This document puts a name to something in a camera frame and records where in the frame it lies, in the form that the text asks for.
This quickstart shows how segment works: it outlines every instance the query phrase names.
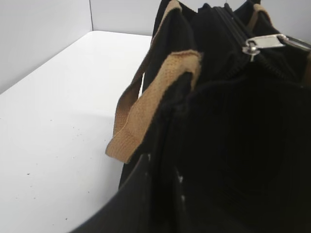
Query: tan strap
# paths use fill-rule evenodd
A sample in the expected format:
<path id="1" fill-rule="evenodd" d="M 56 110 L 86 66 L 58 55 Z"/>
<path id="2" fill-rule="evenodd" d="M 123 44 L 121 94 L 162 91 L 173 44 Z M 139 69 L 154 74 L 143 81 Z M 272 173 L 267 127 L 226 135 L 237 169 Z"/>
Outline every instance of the tan strap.
<path id="1" fill-rule="evenodd" d="M 181 11 L 179 2 L 176 0 L 169 2 L 147 55 L 117 104 L 114 137 L 106 148 L 106 154 L 125 163 L 129 162 L 132 154 L 141 144 L 158 105 L 169 86 L 184 72 L 190 72 L 193 74 L 191 81 L 191 87 L 193 88 L 200 72 L 199 53 L 193 50 L 173 52 L 165 59 L 157 76 L 138 100 L 142 75 L 150 63 L 157 44 L 158 32 L 165 17 L 174 9 Z"/>
<path id="2" fill-rule="evenodd" d="M 251 19 L 249 20 L 248 22 L 248 25 L 247 27 L 253 31 L 256 23 L 257 23 L 257 20 L 258 20 L 258 13 L 259 12 L 264 12 L 267 16 L 267 18 L 269 19 L 269 22 L 271 23 L 272 25 L 272 22 L 271 22 L 271 19 L 270 19 L 270 16 L 269 16 L 269 13 L 266 11 L 266 9 L 263 8 L 263 6 L 261 6 L 260 4 L 254 4 L 254 12 L 253 12 L 253 15 L 251 17 Z"/>
<path id="3" fill-rule="evenodd" d="M 124 163 L 142 143 L 167 89 L 185 72 L 192 73 L 193 89 L 200 73 L 200 54 L 193 50 L 172 52 L 157 76 L 131 107 L 126 123 L 107 146 L 106 154 Z"/>
<path id="4" fill-rule="evenodd" d="M 311 86 L 311 53 L 308 55 L 307 60 L 308 60 L 307 67 L 306 67 L 303 83 Z"/>
<path id="5" fill-rule="evenodd" d="M 158 32 L 163 24 L 164 19 L 168 15 L 168 13 L 174 9 L 179 9 L 181 11 L 181 6 L 179 5 L 179 2 L 176 0 L 172 0 L 169 2 L 164 12 L 160 26 L 155 36 L 152 39 L 148 53 L 146 54 L 145 58 L 140 64 L 136 74 L 134 75 L 132 79 L 131 84 L 126 88 L 126 90 L 123 92 L 123 94 L 121 95 L 119 99 L 119 102 L 116 108 L 116 113 L 115 113 L 115 124 L 114 124 L 114 129 L 113 129 L 113 135 L 119 132 L 122 129 L 122 127 L 125 125 L 130 108 L 138 99 L 139 90 L 140 90 L 141 83 L 142 83 L 142 76 L 150 63 L 152 54 L 155 50 L 155 45 L 158 39 Z"/>

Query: gray wall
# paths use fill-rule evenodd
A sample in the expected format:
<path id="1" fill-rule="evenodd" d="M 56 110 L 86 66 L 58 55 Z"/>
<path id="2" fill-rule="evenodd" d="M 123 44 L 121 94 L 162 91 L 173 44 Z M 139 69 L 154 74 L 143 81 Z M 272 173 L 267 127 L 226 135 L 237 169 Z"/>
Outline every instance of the gray wall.
<path id="1" fill-rule="evenodd" d="M 225 0 L 180 0 L 196 10 L 204 2 L 223 6 Z M 228 0 L 236 9 L 245 0 Z M 91 0 L 94 30 L 150 35 L 160 0 Z M 311 41 L 311 0 L 262 0 L 281 32 Z"/>
<path id="2" fill-rule="evenodd" d="M 91 30 L 89 0 L 0 0 L 0 93 Z"/>

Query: white table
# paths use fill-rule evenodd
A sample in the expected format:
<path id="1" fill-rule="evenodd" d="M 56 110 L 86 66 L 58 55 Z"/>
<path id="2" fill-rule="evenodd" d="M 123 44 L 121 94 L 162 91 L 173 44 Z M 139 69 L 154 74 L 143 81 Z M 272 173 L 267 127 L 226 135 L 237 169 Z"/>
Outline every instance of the white table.
<path id="1" fill-rule="evenodd" d="M 0 232 L 65 233 L 118 189 L 104 153 L 149 36 L 90 32 L 0 95 Z"/>

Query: zipper tab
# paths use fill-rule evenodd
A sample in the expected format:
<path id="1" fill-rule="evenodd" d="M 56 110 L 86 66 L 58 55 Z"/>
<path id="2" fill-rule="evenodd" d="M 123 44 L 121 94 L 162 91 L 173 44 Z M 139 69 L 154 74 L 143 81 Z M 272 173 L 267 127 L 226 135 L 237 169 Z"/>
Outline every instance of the zipper tab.
<path id="1" fill-rule="evenodd" d="M 285 46 L 279 39 L 284 40 L 286 39 L 286 36 L 283 34 L 273 34 L 249 38 L 246 40 L 246 46 L 243 47 L 242 51 L 250 55 L 251 62 L 253 62 L 255 56 L 260 53 L 260 49 L 279 48 Z"/>

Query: black canvas bag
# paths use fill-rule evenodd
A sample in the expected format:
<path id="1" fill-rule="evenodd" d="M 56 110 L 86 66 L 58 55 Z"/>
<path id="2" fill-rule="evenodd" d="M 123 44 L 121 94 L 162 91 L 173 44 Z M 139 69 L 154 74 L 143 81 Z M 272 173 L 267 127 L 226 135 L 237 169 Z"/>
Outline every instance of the black canvas bag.
<path id="1" fill-rule="evenodd" d="M 154 35 L 167 4 L 161 2 Z M 168 54 L 188 48 L 203 54 L 197 86 L 191 91 L 185 73 L 169 87 L 124 165 L 119 193 L 76 232 L 307 232 L 311 90 L 301 80 L 309 52 L 265 50 L 251 63 L 230 28 L 238 37 L 270 34 L 264 14 L 250 31 L 245 15 L 228 6 L 205 5 L 198 14 L 181 7 L 182 15 L 172 13 L 161 26 L 143 88 Z M 227 16 L 233 25 L 224 23 Z M 173 30 L 181 22 L 193 38 L 188 43 Z"/>

